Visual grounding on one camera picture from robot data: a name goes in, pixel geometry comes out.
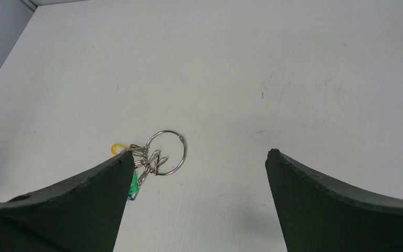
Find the green tagged key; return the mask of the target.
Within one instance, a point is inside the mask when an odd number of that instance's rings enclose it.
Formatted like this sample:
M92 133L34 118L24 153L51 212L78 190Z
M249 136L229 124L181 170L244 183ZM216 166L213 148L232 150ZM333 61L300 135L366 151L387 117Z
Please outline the green tagged key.
M137 184L137 170L133 171L132 181L129 189L129 194L135 194L138 192L138 184Z

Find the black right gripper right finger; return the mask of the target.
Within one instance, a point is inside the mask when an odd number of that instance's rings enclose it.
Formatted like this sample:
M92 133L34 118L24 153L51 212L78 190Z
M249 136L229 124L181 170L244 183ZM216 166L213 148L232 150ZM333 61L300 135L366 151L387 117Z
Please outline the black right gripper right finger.
M277 149L265 167L288 251L403 251L403 199L352 186Z

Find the blue tagged key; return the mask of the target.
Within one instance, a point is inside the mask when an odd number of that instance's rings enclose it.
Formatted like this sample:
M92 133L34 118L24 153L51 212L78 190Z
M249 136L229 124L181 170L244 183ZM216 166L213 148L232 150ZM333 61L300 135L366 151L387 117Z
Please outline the blue tagged key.
M137 197L137 193L129 194L128 195L128 201L134 201L136 199L136 197Z

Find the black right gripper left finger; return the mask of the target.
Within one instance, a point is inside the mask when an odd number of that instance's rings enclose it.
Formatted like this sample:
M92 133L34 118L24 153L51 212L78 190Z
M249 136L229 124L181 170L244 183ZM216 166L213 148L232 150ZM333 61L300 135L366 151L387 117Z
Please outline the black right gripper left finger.
M0 251L113 251L134 172L130 151L0 202Z

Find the yellow tagged key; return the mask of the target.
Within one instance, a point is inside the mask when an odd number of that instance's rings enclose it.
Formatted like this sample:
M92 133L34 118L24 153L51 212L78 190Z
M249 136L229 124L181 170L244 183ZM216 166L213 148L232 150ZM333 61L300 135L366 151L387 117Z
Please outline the yellow tagged key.
M111 148L110 151L113 155L118 155L120 154L122 151L124 150L128 150L129 147L124 145L124 144L120 144L120 143L114 143Z

